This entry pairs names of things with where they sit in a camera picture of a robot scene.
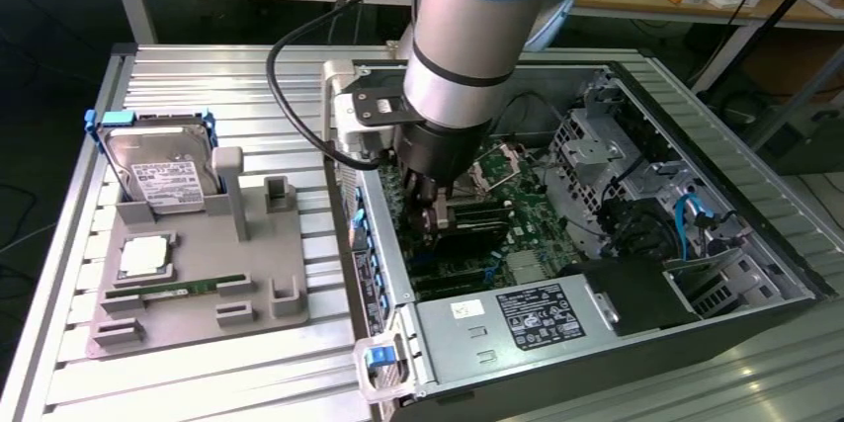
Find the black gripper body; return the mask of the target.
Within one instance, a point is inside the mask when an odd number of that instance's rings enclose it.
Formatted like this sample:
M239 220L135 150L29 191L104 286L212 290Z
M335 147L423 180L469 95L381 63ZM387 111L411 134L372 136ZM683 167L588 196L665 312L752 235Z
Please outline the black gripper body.
M465 128L431 122L399 125L393 148L404 169L433 181L453 181L473 163L491 123Z

